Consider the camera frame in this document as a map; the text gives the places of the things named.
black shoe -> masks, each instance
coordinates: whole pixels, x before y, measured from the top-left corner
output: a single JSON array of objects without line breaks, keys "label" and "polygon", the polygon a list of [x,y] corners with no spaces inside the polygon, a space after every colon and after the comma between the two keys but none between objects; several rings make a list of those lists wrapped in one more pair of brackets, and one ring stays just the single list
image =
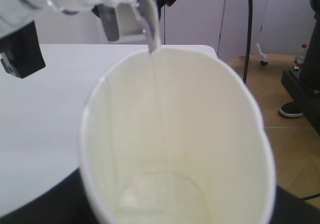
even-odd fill
[{"label": "black shoe", "polygon": [[294,101],[284,104],[279,109],[279,114],[284,118],[299,118],[304,115]]}]

